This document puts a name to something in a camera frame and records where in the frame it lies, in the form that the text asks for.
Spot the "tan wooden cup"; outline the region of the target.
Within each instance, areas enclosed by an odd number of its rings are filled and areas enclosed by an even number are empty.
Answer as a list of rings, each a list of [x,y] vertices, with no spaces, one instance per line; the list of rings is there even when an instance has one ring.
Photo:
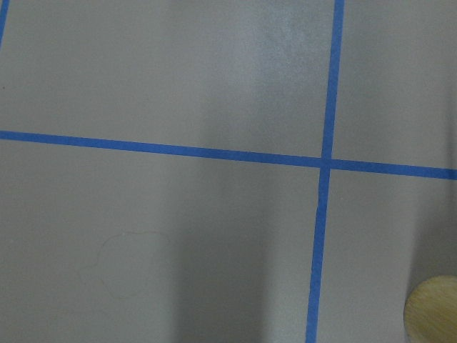
[[[456,277],[421,282],[406,300],[403,321],[409,342],[455,342]]]

